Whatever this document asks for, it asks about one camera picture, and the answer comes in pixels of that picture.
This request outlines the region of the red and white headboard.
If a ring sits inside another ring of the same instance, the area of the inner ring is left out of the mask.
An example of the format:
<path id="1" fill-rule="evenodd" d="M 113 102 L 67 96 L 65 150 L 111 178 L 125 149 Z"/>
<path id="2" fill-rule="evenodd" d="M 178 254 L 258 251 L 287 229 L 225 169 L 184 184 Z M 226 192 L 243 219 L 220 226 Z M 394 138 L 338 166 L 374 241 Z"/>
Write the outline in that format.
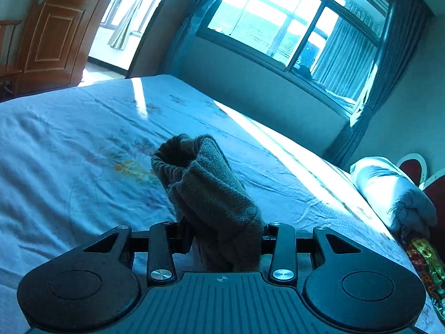
<path id="1" fill-rule="evenodd" d="M 417 153 L 402 157 L 397 166 L 430 198 L 437 212 L 437 227 L 431 229 L 430 242 L 441 256 L 444 255 L 444 169 L 428 175 L 426 160 Z"/>

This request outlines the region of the rolled blue-white quilt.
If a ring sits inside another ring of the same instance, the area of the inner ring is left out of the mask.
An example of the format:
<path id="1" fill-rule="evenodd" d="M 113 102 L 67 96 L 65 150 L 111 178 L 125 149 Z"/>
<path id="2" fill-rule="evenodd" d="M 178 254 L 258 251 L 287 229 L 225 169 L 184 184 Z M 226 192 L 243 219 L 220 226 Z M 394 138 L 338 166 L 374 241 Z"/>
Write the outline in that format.
<path id="1" fill-rule="evenodd" d="M 437 212 L 430 198 L 383 157 L 367 157 L 350 167 L 352 183 L 389 232 L 399 240 L 430 237 Z"/>

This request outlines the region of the large window with frame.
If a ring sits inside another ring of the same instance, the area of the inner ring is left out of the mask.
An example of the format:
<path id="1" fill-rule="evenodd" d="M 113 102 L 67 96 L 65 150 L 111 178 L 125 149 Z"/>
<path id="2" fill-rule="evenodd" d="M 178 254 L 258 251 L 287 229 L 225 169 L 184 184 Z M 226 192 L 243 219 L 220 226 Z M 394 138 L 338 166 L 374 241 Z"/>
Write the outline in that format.
<path id="1" fill-rule="evenodd" d="M 351 116 L 388 8 L 385 0 L 216 0 L 198 34 Z"/>

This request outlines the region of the brown wooden door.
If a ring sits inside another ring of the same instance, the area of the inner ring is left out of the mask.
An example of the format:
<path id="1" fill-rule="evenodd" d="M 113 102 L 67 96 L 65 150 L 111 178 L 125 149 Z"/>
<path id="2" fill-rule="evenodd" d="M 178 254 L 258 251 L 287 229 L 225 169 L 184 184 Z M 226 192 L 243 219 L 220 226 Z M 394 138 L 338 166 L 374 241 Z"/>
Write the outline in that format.
<path id="1" fill-rule="evenodd" d="M 17 53 L 21 97 L 74 87 L 111 0 L 35 0 Z"/>

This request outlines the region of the bed with floral white sheet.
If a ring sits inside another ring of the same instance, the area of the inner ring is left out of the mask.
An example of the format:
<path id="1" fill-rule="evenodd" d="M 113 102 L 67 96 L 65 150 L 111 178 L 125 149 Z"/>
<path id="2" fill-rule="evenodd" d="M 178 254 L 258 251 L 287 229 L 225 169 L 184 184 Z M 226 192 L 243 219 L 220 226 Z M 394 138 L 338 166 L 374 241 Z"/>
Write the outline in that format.
<path id="1" fill-rule="evenodd" d="M 179 219 L 179 204 L 328 227 L 411 267 L 349 173 L 173 76 L 101 82 L 1 104 L 1 331 L 28 330 L 30 270 L 118 225 Z"/>

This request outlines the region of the left teal curtain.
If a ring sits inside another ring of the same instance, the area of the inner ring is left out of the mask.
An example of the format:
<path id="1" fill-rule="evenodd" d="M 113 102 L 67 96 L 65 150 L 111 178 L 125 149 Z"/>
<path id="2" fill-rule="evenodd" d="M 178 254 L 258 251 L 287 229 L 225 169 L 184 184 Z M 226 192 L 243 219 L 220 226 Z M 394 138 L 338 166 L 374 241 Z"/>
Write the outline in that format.
<path id="1" fill-rule="evenodd" d="M 159 68 L 159 74 L 177 75 L 206 13 L 216 0 L 192 0 Z"/>

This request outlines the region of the teal curtain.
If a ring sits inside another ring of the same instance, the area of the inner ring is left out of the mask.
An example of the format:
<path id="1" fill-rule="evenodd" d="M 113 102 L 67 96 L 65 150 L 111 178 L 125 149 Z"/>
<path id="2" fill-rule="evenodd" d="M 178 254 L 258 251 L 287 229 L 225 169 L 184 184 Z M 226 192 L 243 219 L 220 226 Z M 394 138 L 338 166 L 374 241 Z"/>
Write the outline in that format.
<path id="1" fill-rule="evenodd" d="M 177 75 L 206 13 L 216 0 L 192 0 L 159 68 L 159 74 Z"/>
<path id="2" fill-rule="evenodd" d="M 349 122 L 323 154 L 344 168 L 359 146 L 373 116 L 383 107 L 405 73 L 433 13 L 424 0 L 389 0 L 372 69 Z"/>

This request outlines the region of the pale curtain in next room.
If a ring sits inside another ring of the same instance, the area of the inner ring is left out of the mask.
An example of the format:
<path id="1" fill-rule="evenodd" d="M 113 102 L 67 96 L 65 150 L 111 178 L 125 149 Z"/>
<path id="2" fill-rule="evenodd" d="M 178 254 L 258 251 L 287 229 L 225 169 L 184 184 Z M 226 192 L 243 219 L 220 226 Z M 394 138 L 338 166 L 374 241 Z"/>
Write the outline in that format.
<path id="1" fill-rule="evenodd" d="M 127 41 L 132 31 L 133 21 L 140 9 L 143 0 L 134 0 L 132 5 L 127 10 L 121 22 L 115 29 L 111 38 L 108 41 L 108 46 L 115 50 L 123 51 L 126 47 Z"/>

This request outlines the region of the colourful patterned pillow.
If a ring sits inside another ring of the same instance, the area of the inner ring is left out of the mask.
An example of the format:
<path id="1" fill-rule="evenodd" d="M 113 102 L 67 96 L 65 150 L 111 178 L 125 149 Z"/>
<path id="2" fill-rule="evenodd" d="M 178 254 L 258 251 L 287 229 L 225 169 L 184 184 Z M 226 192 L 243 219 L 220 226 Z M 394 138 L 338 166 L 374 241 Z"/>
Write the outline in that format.
<path id="1" fill-rule="evenodd" d="M 402 246 L 428 293 L 435 312 L 444 322 L 444 262 L 428 239 L 418 232 L 400 230 Z"/>

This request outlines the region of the right teal curtain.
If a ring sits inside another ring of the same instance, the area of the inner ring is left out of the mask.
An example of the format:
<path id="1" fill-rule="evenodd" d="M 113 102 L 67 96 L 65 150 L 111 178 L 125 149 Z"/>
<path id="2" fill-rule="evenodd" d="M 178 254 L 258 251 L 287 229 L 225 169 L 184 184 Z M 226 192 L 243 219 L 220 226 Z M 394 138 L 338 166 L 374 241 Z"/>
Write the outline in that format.
<path id="1" fill-rule="evenodd" d="M 405 73 L 433 13 L 424 0 L 389 0 L 372 69 L 349 122 L 323 154 L 344 168 L 359 146 L 373 116 L 383 107 Z"/>

